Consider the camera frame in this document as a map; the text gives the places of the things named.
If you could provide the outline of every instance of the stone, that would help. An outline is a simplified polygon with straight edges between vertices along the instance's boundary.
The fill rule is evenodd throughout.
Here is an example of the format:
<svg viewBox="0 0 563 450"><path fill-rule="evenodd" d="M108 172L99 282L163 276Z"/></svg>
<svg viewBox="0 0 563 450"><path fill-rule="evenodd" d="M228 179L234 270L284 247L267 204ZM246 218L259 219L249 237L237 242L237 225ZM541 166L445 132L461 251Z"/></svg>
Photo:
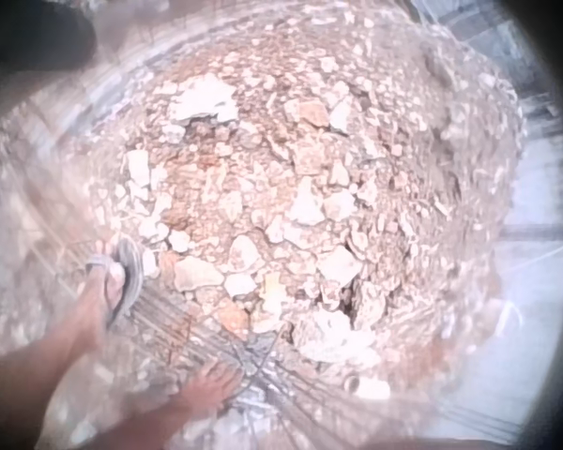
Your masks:
<svg viewBox="0 0 563 450"><path fill-rule="evenodd" d="M237 106L232 99L236 88L212 73L187 79L180 90L181 96L172 97L169 103L167 114L171 120L216 117L219 123L225 123L237 119Z"/></svg>
<svg viewBox="0 0 563 450"><path fill-rule="evenodd" d="M346 100L340 101L329 115L329 125L334 131L348 134L348 116L350 115L350 103Z"/></svg>
<svg viewBox="0 0 563 450"><path fill-rule="evenodd" d="M406 172L404 171L399 171L390 180L390 186L394 190L403 190L408 186L408 184L409 184L409 175L407 175Z"/></svg>
<svg viewBox="0 0 563 450"><path fill-rule="evenodd" d="M220 286L225 277L211 262L188 256L175 263L175 288L181 293L205 286Z"/></svg>
<svg viewBox="0 0 563 450"><path fill-rule="evenodd" d="M186 129L180 125L167 124L162 126L162 135L168 143L181 143L186 135Z"/></svg>
<svg viewBox="0 0 563 450"><path fill-rule="evenodd" d="M345 247L336 246L332 251L319 255L317 269L325 279L337 281L341 287L350 283L363 267L363 263Z"/></svg>
<svg viewBox="0 0 563 450"><path fill-rule="evenodd" d="M350 174L339 159L335 159L329 173L329 181L331 185L338 185L347 188L350 184Z"/></svg>
<svg viewBox="0 0 563 450"><path fill-rule="evenodd" d="M392 148L390 149L390 154L396 158L401 157L403 155L403 146L400 145L399 143L395 143L394 145L392 145Z"/></svg>
<svg viewBox="0 0 563 450"><path fill-rule="evenodd" d="M257 127L250 122L240 122L236 135L240 144L247 150L255 149L263 141L263 136L261 136Z"/></svg>
<svg viewBox="0 0 563 450"><path fill-rule="evenodd" d="M398 232L398 222L392 220L391 222L386 224L386 228L384 229L386 233L396 234Z"/></svg>
<svg viewBox="0 0 563 450"><path fill-rule="evenodd" d="M298 123L300 121L300 101L296 98L283 104L283 112L288 122Z"/></svg>
<svg viewBox="0 0 563 450"><path fill-rule="evenodd" d="M223 287L230 297L235 297L236 295L251 293L256 289L256 283L250 275L232 274L225 279Z"/></svg>
<svg viewBox="0 0 563 450"><path fill-rule="evenodd" d="M157 86L157 88L152 91L155 96L172 96L177 94L178 85L176 82L166 81L162 85Z"/></svg>
<svg viewBox="0 0 563 450"><path fill-rule="evenodd" d="M288 295L285 285L280 283L279 272L265 275L265 282L259 296L263 299L262 309L264 312L276 316L282 314L282 304L287 301Z"/></svg>
<svg viewBox="0 0 563 450"><path fill-rule="evenodd" d="M314 275L317 272L315 256L304 250L293 252L286 267L294 275Z"/></svg>
<svg viewBox="0 0 563 450"><path fill-rule="evenodd" d="M326 163L326 152L320 142L304 138L290 145L297 175L318 175Z"/></svg>
<svg viewBox="0 0 563 450"><path fill-rule="evenodd" d="M386 297L381 288L370 281L360 281L354 296L354 326L356 330L370 329L386 312Z"/></svg>
<svg viewBox="0 0 563 450"><path fill-rule="evenodd" d="M150 184L150 168L148 167L148 152L145 150L130 150L127 152L129 176L133 182L143 188Z"/></svg>
<svg viewBox="0 0 563 450"><path fill-rule="evenodd" d="M157 278L160 275L159 265L157 264L157 257L154 252L147 248L142 253L142 267L144 275L148 278Z"/></svg>
<svg viewBox="0 0 563 450"><path fill-rule="evenodd" d="M283 241L283 217L275 216L268 227L265 229L265 235L271 244L279 244Z"/></svg>
<svg viewBox="0 0 563 450"><path fill-rule="evenodd" d="M260 260L261 255L258 248L246 234L241 234L234 239L229 249L228 265L230 272L255 270L255 266Z"/></svg>
<svg viewBox="0 0 563 450"><path fill-rule="evenodd" d="M327 218L340 222L355 212L355 197L347 189L342 189L323 201L323 209Z"/></svg>
<svg viewBox="0 0 563 450"><path fill-rule="evenodd" d="M321 200L312 193L312 180L303 177L298 183L297 196L288 213L290 220L300 225L316 225L326 219L321 212Z"/></svg>
<svg viewBox="0 0 563 450"><path fill-rule="evenodd" d="M357 198L364 201L369 206L374 206L377 202L377 185L375 178L372 177L361 186L357 191Z"/></svg>
<svg viewBox="0 0 563 450"><path fill-rule="evenodd" d="M173 251L177 253L185 253L190 249L190 235L186 232L179 232L178 230L172 230L167 239Z"/></svg>
<svg viewBox="0 0 563 450"><path fill-rule="evenodd" d="M326 105L319 100L303 101L298 107L300 118L306 120L311 125L320 128L329 126L329 115Z"/></svg>
<svg viewBox="0 0 563 450"><path fill-rule="evenodd" d="M154 208L152 210L153 217L160 217L160 215L168 210L171 209L173 206L173 197L168 192L159 192L157 194L157 199L154 202Z"/></svg>
<svg viewBox="0 0 563 450"><path fill-rule="evenodd" d="M233 153L234 148L231 145L223 142L217 142L215 144L215 155L217 155L219 158L229 157Z"/></svg>
<svg viewBox="0 0 563 450"><path fill-rule="evenodd" d="M222 195L219 200L219 205L225 218L227 218L230 223L235 223L242 215L244 208L242 203L242 193L235 190Z"/></svg>
<svg viewBox="0 0 563 450"><path fill-rule="evenodd" d="M321 63L321 70L325 73L334 72L339 68L336 63L336 58L333 56L324 56L323 58L319 58L319 62Z"/></svg>

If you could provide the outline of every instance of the white rock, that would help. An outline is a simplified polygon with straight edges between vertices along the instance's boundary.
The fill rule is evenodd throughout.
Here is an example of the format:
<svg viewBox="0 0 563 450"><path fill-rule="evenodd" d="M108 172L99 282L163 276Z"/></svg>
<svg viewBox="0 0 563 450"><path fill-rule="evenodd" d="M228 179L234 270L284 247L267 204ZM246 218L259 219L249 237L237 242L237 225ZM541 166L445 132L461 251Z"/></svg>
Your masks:
<svg viewBox="0 0 563 450"><path fill-rule="evenodd" d="M377 202L377 185L375 184L375 177L367 180L357 191L357 198L364 201L369 206L375 205Z"/></svg>
<svg viewBox="0 0 563 450"><path fill-rule="evenodd" d="M331 73L338 70L339 68L338 64L336 63L336 58L334 58L333 56L325 56L323 58L319 58L319 61L321 62L321 69L325 73Z"/></svg>
<svg viewBox="0 0 563 450"><path fill-rule="evenodd" d="M167 240L171 244L171 248L177 253L184 253L190 248L191 238L186 232L172 230Z"/></svg>
<svg viewBox="0 0 563 450"><path fill-rule="evenodd" d="M188 256L175 263L175 288L194 291L206 286L220 286L225 277L214 264Z"/></svg>
<svg viewBox="0 0 563 450"><path fill-rule="evenodd" d="M297 197L288 217L301 225L316 225L326 219L321 212L321 200L312 194L312 180L305 176L298 184Z"/></svg>
<svg viewBox="0 0 563 450"><path fill-rule="evenodd" d="M340 222L355 212L355 197L347 189L342 189L324 200L323 209L327 218Z"/></svg>
<svg viewBox="0 0 563 450"><path fill-rule="evenodd" d="M337 281L341 287L350 283L363 267L363 263L345 247L337 246L332 251L319 255L317 269L330 281Z"/></svg>
<svg viewBox="0 0 563 450"><path fill-rule="evenodd" d="M275 216L265 230L266 238L271 244L279 244L283 241L283 217Z"/></svg>
<svg viewBox="0 0 563 450"><path fill-rule="evenodd" d="M225 291L229 293L230 297L236 295L246 295L256 289L256 283L250 275L246 274L232 274L225 279L223 283Z"/></svg>
<svg viewBox="0 0 563 450"><path fill-rule="evenodd" d="M184 91L173 97L168 115L171 120L186 121L195 117L217 117L220 123L237 118L236 102L232 94L236 88L221 81L212 73L192 77L180 86Z"/></svg>
<svg viewBox="0 0 563 450"><path fill-rule="evenodd" d="M131 179L139 188L148 186L150 184L148 152L145 150L130 150L127 152L127 159Z"/></svg>
<svg viewBox="0 0 563 450"><path fill-rule="evenodd" d="M246 272L254 269L261 255L252 240L245 234L241 234L232 243L229 249L229 268L231 272Z"/></svg>
<svg viewBox="0 0 563 450"><path fill-rule="evenodd" d="M225 142L217 142L215 144L215 155L219 158L229 157L234 153L234 149L231 145L228 145Z"/></svg>
<svg viewBox="0 0 563 450"><path fill-rule="evenodd" d="M168 192L159 192L154 202L152 216L160 217L160 215L173 206L173 197Z"/></svg>
<svg viewBox="0 0 563 450"><path fill-rule="evenodd" d="M160 274L157 258L154 252L148 248L142 253L142 267L144 269L144 275L149 278L156 278Z"/></svg>
<svg viewBox="0 0 563 450"><path fill-rule="evenodd" d="M181 143L186 135L186 129L180 125L167 124L162 127L162 134L168 143Z"/></svg>
<svg viewBox="0 0 563 450"><path fill-rule="evenodd" d="M350 103L343 100L338 103L329 115L329 125L332 129L342 134L348 134L348 116L350 115Z"/></svg>
<svg viewBox="0 0 563 450"><path fill-rule="evenodd" d="M350 184L350 174L339 159L334 160L329 174L329 183L331 185L348 187Z"/></svg>
<svg viewBox="0 0 563 450"><path fill-rule="evenodd" d="M236 222L236 220L238 220L238 218L242 215L242 193L235 190L224 194L219 200L219 205L223 214L230 223Z"/></svg>

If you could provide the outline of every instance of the rock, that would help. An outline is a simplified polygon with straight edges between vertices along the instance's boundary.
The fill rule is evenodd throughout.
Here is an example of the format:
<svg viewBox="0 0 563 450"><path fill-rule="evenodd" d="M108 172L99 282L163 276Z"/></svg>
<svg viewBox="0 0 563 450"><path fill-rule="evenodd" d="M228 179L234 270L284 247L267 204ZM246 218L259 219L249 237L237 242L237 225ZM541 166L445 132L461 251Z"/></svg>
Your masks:
<svg viewBox="0 0 563 450"><path fill-rule="evenodd" d="M331 185L343 186L345 188L350 184L350 174L339 159L334 160L329 174L329 181Z"/></svg>
<svg viewBox="0 0 563 450"><path fill-rule="evenodd" d="M266 75L265 81L263 82L263 89L265 89L266 91L272 91L275 88L275 84L275 77Z"/></svg>
<svg viewBox="0 0 563 450"><path fill-rule="evenodd" d="M377 202L377 185L375 178L372 177L361 186L357 191L357 198L364 201L369 206L374 206Z"/></svg>
<svg viewBox="0 0 563 450"><path fill-rule="evenodd" d="M181 293L205 286L220 286L224 279L214 264L193 256L175 263L175 288Z"/></svg>
<svg viewBox="0 0 563 450"><path fill-rule="evenodd" d="M409 184L409 175L406 174L404 171L399 171L396 175L392 177L390 180L390 186L394 190L403 190Z"/></svg>
<svg viewBox="0 0 563 450"><path fill-rule="evenodd" d="M370 281L360 281L354 296L354 326L356 330L370 329L386 312L386 297L381 288Z"/></svg>
<svg viewBox="0 0 563 450"><path fill-rule="evenodd" d="M264 312L276 316L282 314L282 304L287 301L288 295L285 285L280 283L279 272L265 275L265 282L259 296L263 299Z"/></svg>
<svg viewBox="0 0 563 450"><path fill-rule="evenodd" d="M266 238L271 244L279 244L283 241L283 217L275 216L265 230Z"/></svg>
<svg viewBox="0 0 563 450"><path fill-rule="evenodd" d="M339 68L336 63L336 58L333 56L324 56L323 58L319 58L319 62L321 63L321 70L325 73L334 72Z"/></svg>
<svg viewBox="0 0 563 450"><path fill-rule="evenodd" d="M313 139L301 139L291 144L292 160L297 175L318 175L326 163L324 146Z"/></svg>
<svg viewBox="0 0 563 450"><path fill-rule="evenodd" d="M312 180L309 176L300 180L297 196L292 203L288 217L301 225L309 226L326 219L321 212L321 200L312 194Z"/></svg>
<svg viewBox="0 0 563 450"><path fill-rule="evenodd" d="M239 305L226 298L215 311L215 318L223 328L241 339L246 339L249 329L248 313Z"/></svg>
<svg viewBox="0 0 563 450"><path fill-rule="evenodd" d="M363 267L363 263L345 247L337 246L332 251L319 255L317 269L330 281L337 281L341 287L348 285Z"/></svg>
<svg viewBox="0 0 563 450"><path fill-rule="evenodd" d="M219 200L219 206L227 220L235 223L243 211L242 193L235 190L224 194Z"/></svg>
<svg viewBox="0 0 563 450"><path fill-rule="evenodd" d="M398 222L392 220L391 222L387 223L385 231L386 233L396 234L398 232Z"/></svg>
<svg viewBox="0 0 563 450"><path fill-rule="evenodd" d="M181 143L186 135L186 129L180 125L167 124L162 127L162 134L168 143Z"/></svg>
<svg viewBox="0 0 563 450"><path fill-rule="evenodd" d="M340 222L355 212L355 197L347 189L335 192L323 202L327 218Z"/></svg>
<svg viewBox="0 0 563 450"><path fill-rule="evenodd" d="M229 157L234 153L234 148L231 145L223 142L217 142L215 144L215 155L219 158Z"/></svg>
<svg viewBox="0 0 563 450"><path fill-rule="evenodd" d="M177 230L172 230L167 239L173 251L177 253L185 253L190 249L190 235L186 232L179 232Z"/></svg>
<svg viewBox="0 0 563 450"><path fill-rule="evenodd" d="M157 194L157 199L154 202L154 209L152 210L153 217L160 217L160 215L171 209L173 206L173 197L168 192L159 192Z"/></svg>
<svg viewBox="0 0 563 450"><path fill-rule="evenodd" d="M329 125L334 131L348 134L348 116L350 115L350 103L346 100L339 102L329 115Z"/></svg>
<svg viewBox="0 0 563 450"><path fill-rule="evenodd" d="M399 143L395 143L394 145L392 145L390 153L396 158L401 157L403 155L403 146Z"/></svg>
<svg viewBox="0 0 563 450"><path fill-rule="evenodd" d="M144 275L148 278L156 278L160 275L157 258L154 256L154 252L149 248L142 253L142 267L144 269Z"/></svg>
<svg viewBox="0 0 563 450"><path fill-rule="evenodd" d="M121 200L123 197L125 197L128 194L128 192L125 190L125 188L121 185L116 185L114 187L114 195L117 199Z"/></svg>
<svg viewBox="0 0 563 450"><path fill-rule="evenodd" d="M236 295L251 293L256 289L256 283L250 275L233 274L225 279L223 287L230 297L235 297Z"/></svg>
<svg viewBox="0 0 563 450"><path fill-rule="evenodd" d="M157 88L152 91L155 96L172 96L173 94L177 94L177 83L166 81L161 86L157 86Z"/></svg>
<svg viewBox="0 0 563 450"><path fill-rule="evenodd" d="M232 243L229 249L229 269L230 272L246 272L254 270L257 262L261 260L261 255L256 245L245 234L241 234Z"/></svg>
<svg viewBox="0 0 563 450"><path fill-rule="evenodd" d="M232 99L236 88L212 73L189 78L180 87L183 94L169 103L167 113L171 120L183 122L214 116L219 123L225 123L237 119L237 106Z"/></svg>
<svg viewBox="0 0 563 450"><path fill-rule="evenodd" d="M286 267L294 275L314 275L317 272L317 263L314 255L304 250L293 252Z"/></svg>
<svg viewBox="0 0 563 450"><path fill-rule="evenodd" d="M130 150L127 152L129 176L139 188L150 184L150 168L148 167L148 152L145 150Z"/></svg>
<svg viewBox="0 0 563 450"><path fill-rule="evenodd" d="M320 128L329 126L329 115L326 105L319 100L303 101L298 107L300 118L306 120L311 125Z"/></svg>
<svg viewBox="0 0 563 450"><path fill-rule="evenodd" d="M220 143L229 141L230 131L228 127L219 125L215 128L215 139Z"/></svg>
<svg viewBox="0 0 563 450"><path fill-rule="evenodd" d="M288 122L298 123L300 121L300 101L296 98L286 101L283 104L283 111Z"/></svg>
<svg viewBox="0 0 563 450"><path fill-rule="evenodd" d="M255 149L263 141L263 136L261 136L257 127L250 122L240 122L237 136L240 140L240 144L247 150Z"/></svg>
<svg viewBox="0 0 563 450"><path fill-rule="evenodd" d="M129 196L131 199L140 199L144 202L148 201L148 188L147 187L139 187L133 180L128 181L129 186Z"/></svg>
<svg viewBox="0 0 563 450"><path fill-rule="evenodd" d="M368 245L369 239L367 238L367 234L356 229L350 232L348 246L360 260L365 259L365 252L367 251Z"/></svg>

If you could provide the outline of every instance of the debris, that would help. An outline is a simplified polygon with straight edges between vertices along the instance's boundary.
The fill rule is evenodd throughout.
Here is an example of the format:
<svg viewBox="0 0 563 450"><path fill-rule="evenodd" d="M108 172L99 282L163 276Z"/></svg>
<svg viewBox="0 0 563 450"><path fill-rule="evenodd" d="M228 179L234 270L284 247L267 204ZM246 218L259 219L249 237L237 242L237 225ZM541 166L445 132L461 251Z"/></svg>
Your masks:
<svg viewBox="0 0 563 450"><path fill-rule="evenodd" d="M171 249L177 253L185 253L190 249L190 235L186 232L179 232L178 230L171 230L169 238L167 239L171 244Z"/></svg>
<svg viewBox="0 0 563 450"><path fill-rule="evenodd" d="M326 105L319 100L303 101L298 107L298 113L301 119L315 127L326 128L329 126Z"/></svg>
<svg viewBox="0 0 563 450"><path fill-rule="evenodd" d="M150 168L148 167L148 152L145 150L130 150L127 152L128 169L131 179L139 188L150 184Z"/></svg>
<svg viewBox="0 0 563 450"><path fill-rule="evenodd" d="M335 192L323 201L327 218L340 222L355 212L355 197L346 189Z"/></svg>
<svg viewBox="0 0 563 450"><path fill-rule="evenodd" d="M363 263L345 247L337 246L332 251L318 256L317 269L328 280L337 281L342 287L356 277Z"/></svg>
<svg viewBox="0 0 563 450"><path fill-rule="evenodd" d="M229 270L230 272L246 272L258 269L256 263L261 260L261 255L256 245L245 234L241 234L232 243L229 249Z"/></svg>
<svg viewBox="0 0 563 450"><path fill-rule="evenodd" d="M193 256L175 263L175 288L181 293L204 286L220 286L224 279L214 264Z"/></svg>
<svg viewBox="0 0 563 450"><path fill-rule="evenodd" d="M235 297L236 295L251 293L256 289L256 283L250 275L232 274L225 279L223 287L230 297Z"/></svg>
<svg viewBox="0 0 563 450"><path fill-rule="evenodd" d="M309 176L304 176L300 180L297 196L288 217L301 225L311 226L326 219L321 212L321 199L312 194L312 180Z"/></svg>

